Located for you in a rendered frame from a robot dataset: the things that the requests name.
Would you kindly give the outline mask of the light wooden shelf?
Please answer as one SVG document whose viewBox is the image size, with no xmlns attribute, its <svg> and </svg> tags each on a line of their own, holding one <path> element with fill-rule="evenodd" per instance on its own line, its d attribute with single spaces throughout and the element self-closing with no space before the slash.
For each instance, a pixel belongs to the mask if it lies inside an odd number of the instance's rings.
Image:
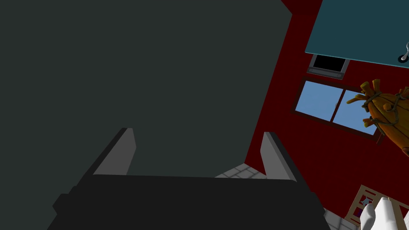
<svg viewBox="0 0 409 230">
<path fill-rule="evenodd" d="M 409 230 L 409 205 L 361 185 L 345 219 L 358 230 Z"/>
</svg>

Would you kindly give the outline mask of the dark grey cabinet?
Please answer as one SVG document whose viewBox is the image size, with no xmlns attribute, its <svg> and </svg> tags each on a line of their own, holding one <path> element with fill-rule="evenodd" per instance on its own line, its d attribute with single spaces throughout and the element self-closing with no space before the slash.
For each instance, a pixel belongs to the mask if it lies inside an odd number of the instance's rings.
<svg viewBox="0 0 409 230">
<path fill-rule="evenodd" d="M 129 174 L 242 164 L 291 17 L 282 0 L 0 0 L 0 230 L 46 230 L 121 128 Z"/>
</svg>

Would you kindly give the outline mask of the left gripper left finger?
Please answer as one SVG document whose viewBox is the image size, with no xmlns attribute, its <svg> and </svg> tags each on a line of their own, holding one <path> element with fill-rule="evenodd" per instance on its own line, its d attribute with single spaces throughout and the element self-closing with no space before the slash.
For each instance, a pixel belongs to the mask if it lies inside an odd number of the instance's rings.
<svg viewBox="0 0 409 230">
<path fill-rule="evenodd" d="M 122 128 L 109 142 L 85 175 L 126 175 L 136 151 L 132 128 Z"/>
</svg>

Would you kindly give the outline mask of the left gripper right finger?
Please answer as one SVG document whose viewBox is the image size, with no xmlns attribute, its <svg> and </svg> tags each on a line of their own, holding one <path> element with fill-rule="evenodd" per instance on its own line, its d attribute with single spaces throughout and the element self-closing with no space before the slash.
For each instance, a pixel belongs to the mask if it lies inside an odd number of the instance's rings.
<svg viewBox="0 0 409 230">
<path fill-rule="evenodd" d="M 260 154 L 268 179 L 302 181 L 300 171 L 276 133 L 263 134 Z"/>
</svg>

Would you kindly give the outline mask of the teal door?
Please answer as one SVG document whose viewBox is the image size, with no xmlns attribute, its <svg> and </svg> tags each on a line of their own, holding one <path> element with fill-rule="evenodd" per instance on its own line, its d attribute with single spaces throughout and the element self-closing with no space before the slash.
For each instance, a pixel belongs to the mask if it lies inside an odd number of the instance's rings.
<svg viewBox="0 0 409 230">
<path fill-rule="evenodd" d="M 322 0 L 305 52 L 409 69 L 409 0 Z"/>
</svg>

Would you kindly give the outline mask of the dark-framed window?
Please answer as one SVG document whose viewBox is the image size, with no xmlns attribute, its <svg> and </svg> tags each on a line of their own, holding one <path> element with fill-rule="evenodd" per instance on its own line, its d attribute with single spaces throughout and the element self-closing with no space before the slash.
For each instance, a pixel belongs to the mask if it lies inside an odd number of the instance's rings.
<svg viewBox="0 0 409 230">
<path fill-rule="evenodd" d="M 363 119 L 370 113 L 364 101 L 347 104 L 360 94 L 360 89 L 322 79 L 303 77 L 290 112 L 320 124 L 381 144 L 384 136 L 374 126 L 364 127 Z"/>
</svg>

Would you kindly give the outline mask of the black grey-framed screen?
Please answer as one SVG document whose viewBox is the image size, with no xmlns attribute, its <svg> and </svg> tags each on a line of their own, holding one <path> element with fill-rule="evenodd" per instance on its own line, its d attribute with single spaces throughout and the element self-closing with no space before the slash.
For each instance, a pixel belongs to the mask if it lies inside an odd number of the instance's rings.
<svg viewBox="0 0 409 230">
<path fill-rule="evenodd" d="M 313 54 L 307 72 L 342 80 L 349 65 L 349 59 Z"/>
</svg>

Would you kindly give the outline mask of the orange wooden ornament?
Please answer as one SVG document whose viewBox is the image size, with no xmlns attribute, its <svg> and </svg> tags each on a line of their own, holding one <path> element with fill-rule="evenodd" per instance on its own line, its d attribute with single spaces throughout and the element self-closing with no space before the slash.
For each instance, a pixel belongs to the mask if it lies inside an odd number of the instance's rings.
<svg viewBox="0 0 409 230">
<path fill-rule="evenodd" d="M 397 94 L 382 93 L 380 79 L 361 84 L 361 94 L 346 103 L 364 101 L 361 107 L 370 117 L 363 119 L 364 127 L 372 125 L 387 136 L 409 157 L 409 87 L 400 89 Z"/>
</svg>

